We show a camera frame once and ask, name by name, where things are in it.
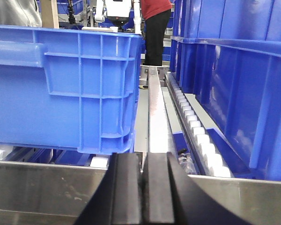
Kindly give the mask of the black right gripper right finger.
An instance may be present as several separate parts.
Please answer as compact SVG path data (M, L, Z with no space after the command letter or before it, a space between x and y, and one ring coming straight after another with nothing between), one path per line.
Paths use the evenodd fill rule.
M246 225L188 177L170 153L148 153L142 174L145 225Z

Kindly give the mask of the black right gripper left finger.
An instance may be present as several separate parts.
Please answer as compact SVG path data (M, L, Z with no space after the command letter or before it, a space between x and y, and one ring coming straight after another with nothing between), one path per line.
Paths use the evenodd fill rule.
M140 225L141 169L135 153L114 153L75 225Z

